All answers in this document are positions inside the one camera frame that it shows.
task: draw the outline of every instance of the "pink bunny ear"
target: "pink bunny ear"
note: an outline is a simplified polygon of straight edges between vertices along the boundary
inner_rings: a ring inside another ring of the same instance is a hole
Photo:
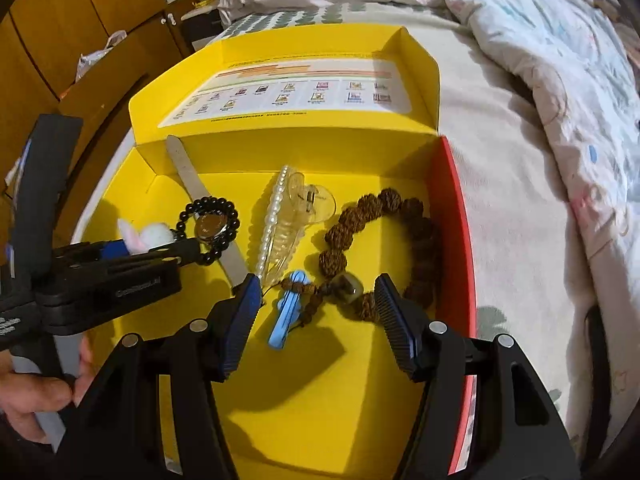
[[[124,240],[124,245],[127,251],[129,251],[129,254],[144,254],[148,251],[140,239],[138,231],[134,229],[133,225],[122,218],[118,218],[118,231],[120,231],[120,236],[122,236],[122,240]]]

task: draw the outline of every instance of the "light blue clip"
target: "light blue clip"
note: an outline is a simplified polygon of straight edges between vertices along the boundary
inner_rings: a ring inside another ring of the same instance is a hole
[[[304,270],[294,270],[289,279],[294,282],[311,283],[311,280],[306,276]],[[276,321],[276,326],[273,327],[273,331],[269,337],[269,346],[276,350],[282,350],[284,343],[287,340],[287,334],[289,333],[289,327],[293,325],[300,316],[300,310],[302,304],[300,303],[300,294],[292,292],[291,290],[285,290],[284,296],[278,301],[278,310],[280,315]]]

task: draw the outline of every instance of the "yellow box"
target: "yellow box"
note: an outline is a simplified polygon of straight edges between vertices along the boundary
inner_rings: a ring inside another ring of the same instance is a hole
[[[410,110],[256,112],[159,126],[215,73],[313,59],[393,62]],[[236,204],[242,222],[237,243],[250,269],[271,187],[284,164],[303,171],[308,182],[327,187],[338,209],[363,194],[395,187],[404,197],[422,199],[426,210],[431,198],[431,215],[442,228],[445,246],[438,315],[463,335],[474,335],[468,229],[448,144],[437,134],[438,109],[437,65],[404,28],[314,25],[213,43],[131,100],[137,147],[104,194],[85,239],[117,238],[118,218],[138,228],[157,221],[175,223],[190,199],[166,154],[169,134],[181,138],[208,191]],[[322,237],[335,221],[307,230],[289,270],[303,268],[319,280]],[[366,288],[372,288],[381,272],[389,272],[399,289],[408,284],[410,246],[397,222],[371,222],[346,255],[348,270]],[[93,331],[99,362],[125,333],[137,332],[145,339],[170,335],[191,319],[206,317],[230,293],[217,264],[187,266],[181,277],[181,293]],[[277,317],[277,298],[277,290],[265,296],[239,370],[214,386],[241,477],[391,478],[414,423],[422,385],[411,383],[398,369],[382,327],[359,322],[329,303],[311,325],[290,334],[284,350],[271,349],[267,339]],[[176,458],[167,393],[162,389],[165,451]],[[467,393],[461,428],[466,426]]]

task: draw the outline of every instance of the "brown beaded bracelet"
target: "brown beaded bracelet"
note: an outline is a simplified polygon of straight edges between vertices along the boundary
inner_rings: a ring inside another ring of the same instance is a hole
[[[424,309],[433,303],[433,291],[440,281],[440,238],[436,226],[430,218],[423,217],[424,205],[417,198],[404,201],[400,194],[390,187],[383,189],[378,196],[366,194],[358,200],[357,206],[345,209],[338,223],[324,235],[329,249],[318,256],[320,272],[326,278],[322,285],[312,283],[295,283],[289,278],[281,280],[279,285],[284,290],[298,294],[308,294],[310,299],[300,313],[300,325],[311,322],[312,317],[324,301],[325,296],[335,294],[339,286],[334,283],[337,276],[349,275],[346,271],[347,257],[345,250],[351,247],[353,235],[364,230],[366,224],[383,215],[399,213],[402,223],[407,227],[412,241],[414,265],[411,282],[404,290],[404,297],[415,301]],[[352,301],[357,316],[363,321],[378,321],[373,292],[364,292]]]

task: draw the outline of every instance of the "black strap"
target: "black strap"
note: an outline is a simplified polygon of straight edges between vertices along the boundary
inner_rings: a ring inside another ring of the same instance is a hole
[[[586,322],[591,346],[592,399],[587,444],[580,466],[583,472],[587,471],[602,453],[609,427],[611,406],[611,372],[607,337],[599,306],[591,307],[587,313]]]

